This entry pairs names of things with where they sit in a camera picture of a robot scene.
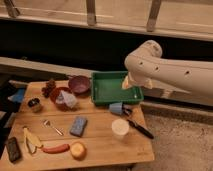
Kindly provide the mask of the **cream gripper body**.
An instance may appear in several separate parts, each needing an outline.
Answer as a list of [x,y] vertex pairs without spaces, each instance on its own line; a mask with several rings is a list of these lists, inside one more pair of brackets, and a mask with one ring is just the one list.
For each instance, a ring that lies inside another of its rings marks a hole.
[[127,74],[122,82],[122,88],[129,89],[133,86],[145,87],[148,89],[153,88],[152,80],[150,78],[142,77],[141,79],[137,80],[134,77],[132,77],[130,74]]

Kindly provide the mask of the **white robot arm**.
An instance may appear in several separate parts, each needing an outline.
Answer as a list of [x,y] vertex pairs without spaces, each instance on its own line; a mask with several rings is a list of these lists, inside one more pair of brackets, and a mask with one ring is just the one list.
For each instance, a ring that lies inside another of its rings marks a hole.
[[123,89],[132,86],[152,89],[152,81],[158,80],[213,98],[213,62],[163,59],[161,46],[148,40],[128,54],[124,64],[128,73],[122,82]]

